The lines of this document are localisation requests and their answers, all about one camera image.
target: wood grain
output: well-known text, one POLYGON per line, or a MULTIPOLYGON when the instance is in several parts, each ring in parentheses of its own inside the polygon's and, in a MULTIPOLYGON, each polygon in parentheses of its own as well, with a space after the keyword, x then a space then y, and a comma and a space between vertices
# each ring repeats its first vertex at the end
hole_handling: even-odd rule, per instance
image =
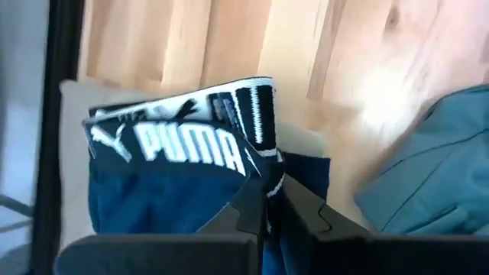
POLYGON ((178 0, 173 4, 161 80, 164 89, 185 92, 199 88, 210 11, 211 0, 178 0))
POLYGON ((254 76, 271 0, 214 0, 202 86, 254 76))

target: gray surface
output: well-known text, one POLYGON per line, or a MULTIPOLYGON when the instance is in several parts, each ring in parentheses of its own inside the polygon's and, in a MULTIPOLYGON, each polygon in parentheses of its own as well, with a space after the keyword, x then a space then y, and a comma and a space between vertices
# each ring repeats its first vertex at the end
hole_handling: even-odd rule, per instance
MULTIPOLYGON (((0 193, 27 204, 34 198, 48 5, 0 0, 0 193)), ((0 228, 25 220, 0 207, 0 228)), ((0 256, 28 243, 28 229, 2 232, 0 256)))

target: blue cloth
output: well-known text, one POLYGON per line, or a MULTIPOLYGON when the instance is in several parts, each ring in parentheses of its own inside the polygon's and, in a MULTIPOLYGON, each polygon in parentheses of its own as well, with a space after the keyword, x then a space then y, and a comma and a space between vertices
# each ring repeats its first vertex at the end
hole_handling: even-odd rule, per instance
MULTIPOLYGON (((284 153, 286 173, 326 197, 330 159, 284 153)), ((90 164, 89 213, 95 232, 193 233, 231 200, 245 179, 161 173, 114 174, 90 164)), ((263 274, 286 274, 279 240, 264 244, 263 274)))
MULTIPOLYGON (((331 160, 323 157, 306 157, 284 153, 285 171, 297 182, 304 185, 316 196, 326 198, 329 187, 329 166, 331 160)), ((283 257, 280 240, 265 241, 263 255, 263 275, 287 274, 286 258, 283 257)))
POLYGON ((359 192, 378 230, 394 234, 488 235, 489 86, 441 99, 359 192))

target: puma logo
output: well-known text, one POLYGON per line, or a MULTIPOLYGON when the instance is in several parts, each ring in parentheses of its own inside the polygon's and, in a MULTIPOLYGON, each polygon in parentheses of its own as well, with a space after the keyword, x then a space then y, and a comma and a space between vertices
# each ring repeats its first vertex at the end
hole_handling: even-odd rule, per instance
POLYGON ((125 124, 119 126, 117 131, 115 132, 115 137, 112 137, 109 133, 101 129, 99 126, 92 126, 90 129, 90 134, 92 135, 92 140, 100 142, 107 147, 111 147, 119 154, 124 160, 129 163, 132 159, 131 153, 129 153, 128 149, 123 145, 121 141, 122 130, 124 130, 125 124))

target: wooden wall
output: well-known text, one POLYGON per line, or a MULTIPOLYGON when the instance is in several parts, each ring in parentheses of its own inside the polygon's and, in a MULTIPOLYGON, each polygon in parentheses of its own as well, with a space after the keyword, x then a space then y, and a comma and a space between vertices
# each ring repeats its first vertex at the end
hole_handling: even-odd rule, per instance
POLYGON ((86 0, 80 79, 174 95, 277 81, 279 116, 325 134, 329 204, 426 106, 489 79, 489 0, 86 0))

